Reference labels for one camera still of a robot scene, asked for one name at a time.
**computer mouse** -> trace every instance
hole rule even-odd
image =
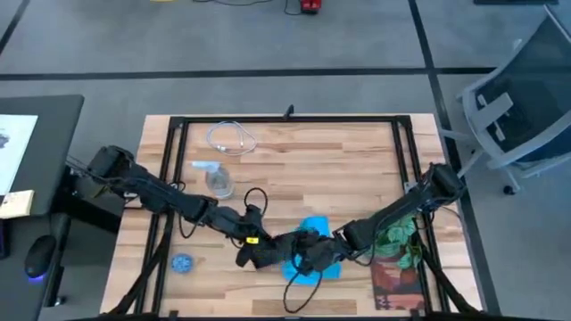
[[[55,237],[51,235],[43,235],[36,239],[24,260],[24,270],[29,277],[40,277],[47,272],[47,269],[50,268],[55,245]]]

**small blue object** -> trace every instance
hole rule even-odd
[[[46,276],[46,273],[44,273],[44,274],[41,275],[41,276],[36,276],[36,277],[30,277],[30,276],[28,276],[28,281],[29,281],[31,284],[38,284],[38,283],[41,283],[41,282],[44,280],[44,276]]]
[[[193,269],[193,258],[188,254],[177,254],[172,258],[170,266],[177,273],[188,273]]]
[[[309,217],[302,221],[300,224],[299,229],[315,229],[319,232],[320,235],[329,236],[329,220],[327,217],[322,216],[315,216]],[[295,262],[299,264],[301,258],[299,256],[295,257]],[[292,277],[295,276],[297,271],[295,267],[292,265],[292,261],[287,261],[282,265],[282,275],[287,280],[291,280]],[[337,279],[341,276],[341,264],[335,263],[331,267],[326,268],[323,271],[323,279]],[[308,276],[298,275],[294,283],[295,284],[302,284],[302,285],[316,285],[319,280],[319,273],[313,272]]]

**chair wheel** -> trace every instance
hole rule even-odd
[[[514,191],[514,188],[510,185],[506,185],[503,187],[503,193],[506,195],[515,195],[516,192]]]
[[[64,297],[64,296],[59,296],[59,297],[55,298],[54,307],[61,306],[63,303],[65,303],[65,301],[66,301],[66,297]]]

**blue ball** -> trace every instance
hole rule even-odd
[[[188,254],[177,254],[172,258],[170,266],[177,273],[188,273],[193,269],[193,258]]]

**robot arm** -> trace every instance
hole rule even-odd
[[[136,193],[143,207],[153,212],[174,210],[198,226],[208,226],[242,242],[236,264],[251,261],[264,268],[299,255],[298,271],[308,275],[323,271],[344,259],[357,259],[375,241],[378,231],[416,210],[435,210],[456,201],[464,191],[452,169],[431,165],[421,182],[406,195],[370,218],[353,220],[333,232],[333,237],[315,231],[295,231],[272,236],[262,225],[261,210],[248,205],[242,216],[203,195],[186,194],[150,174],[134,162],[133,155],[119,147],[104,147],[89,164],[91,177],[117,195]]]

